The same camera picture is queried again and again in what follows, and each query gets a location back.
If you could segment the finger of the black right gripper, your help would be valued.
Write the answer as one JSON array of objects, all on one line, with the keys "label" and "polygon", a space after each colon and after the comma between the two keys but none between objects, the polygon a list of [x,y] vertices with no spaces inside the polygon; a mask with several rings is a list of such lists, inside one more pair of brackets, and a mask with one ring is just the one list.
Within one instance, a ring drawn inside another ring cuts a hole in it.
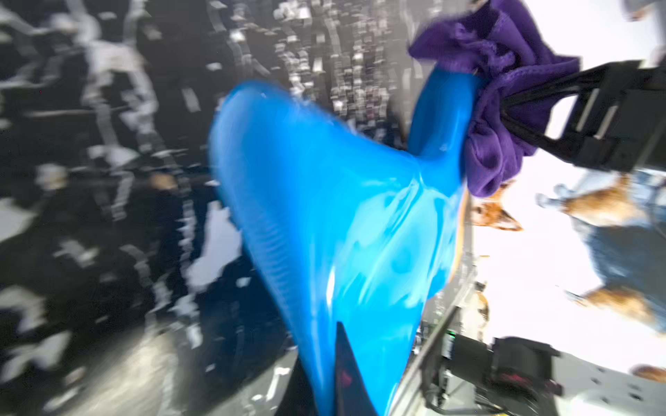
[{"label": "finger of the black right gripper", "polygon": [[640,61],[609,62],[508,96],[502,100],[502,106],[516,107],[553,97],[582,95],[595,89],[602,96],[614,97],[634,84],[642,71],[640,66]]},{"label": "finger of the black right gripper", "polygon": [[588,163],[586,157],[581,154],[584,139],[581,135],[570,129],[565,129],[560,138],[553,139],[512,117],[501,116],[501,120],[512,135],[528,143],[530,146],[544,150],[548,154],[569,164]]}]

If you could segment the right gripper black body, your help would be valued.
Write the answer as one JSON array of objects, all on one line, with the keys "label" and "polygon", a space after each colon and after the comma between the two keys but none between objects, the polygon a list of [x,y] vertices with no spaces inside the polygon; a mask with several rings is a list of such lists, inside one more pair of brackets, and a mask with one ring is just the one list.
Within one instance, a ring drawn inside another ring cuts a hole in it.
[{"label": "right gripper black body", "polygon": [[566,125],[570,163],[628,173],[665,170],[665,62],[611,62],[575,77]]}]

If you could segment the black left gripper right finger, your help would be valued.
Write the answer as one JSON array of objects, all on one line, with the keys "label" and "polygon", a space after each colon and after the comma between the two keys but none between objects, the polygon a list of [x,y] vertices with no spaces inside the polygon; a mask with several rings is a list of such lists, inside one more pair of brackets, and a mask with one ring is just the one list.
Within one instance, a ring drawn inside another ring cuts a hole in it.
[{"label": "black left gripper right finger", "polygon": [[341,322],[336,324],[336,416],[377,416]]}]

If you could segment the purple cloth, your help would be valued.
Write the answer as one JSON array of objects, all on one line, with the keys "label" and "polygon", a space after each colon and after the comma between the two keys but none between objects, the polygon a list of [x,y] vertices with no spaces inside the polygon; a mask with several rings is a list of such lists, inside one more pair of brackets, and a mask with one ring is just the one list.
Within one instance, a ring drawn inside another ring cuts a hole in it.
[{"label": "purple cloth", "polygon": [[468,189],[479,198],[496,194],[536,152],[508,131],[501,102],[580,70],[577,57],[557,55],[546,45],[520,1],[488,1],[466,17],[438,19],[416,37],[409,55],[447,72],[477,74],[486,83],[464,147]]}]

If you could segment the blue rubber boot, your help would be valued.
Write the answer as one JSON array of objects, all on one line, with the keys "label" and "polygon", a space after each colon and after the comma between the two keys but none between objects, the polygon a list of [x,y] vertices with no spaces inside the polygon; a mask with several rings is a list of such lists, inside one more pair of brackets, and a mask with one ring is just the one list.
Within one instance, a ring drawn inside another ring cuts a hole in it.
[{"label": "blue rubber boot", "polygon": [[426,302],[454,272],[462,153],[483,80],[436,69],[407,151],[317,104],[248,81],[214,117],[213,176],[298,346],[317,412],[334,412],[343,326],[374,411],[385,415]]}]

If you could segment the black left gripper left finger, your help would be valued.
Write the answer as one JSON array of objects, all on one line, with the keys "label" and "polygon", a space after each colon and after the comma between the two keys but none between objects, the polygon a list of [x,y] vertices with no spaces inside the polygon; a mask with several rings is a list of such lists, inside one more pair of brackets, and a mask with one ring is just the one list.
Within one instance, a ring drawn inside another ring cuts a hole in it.
[{"label": "black left gripper left finger", "polygon": [[314,394],[299,358],[274,416],[318,416]]}]

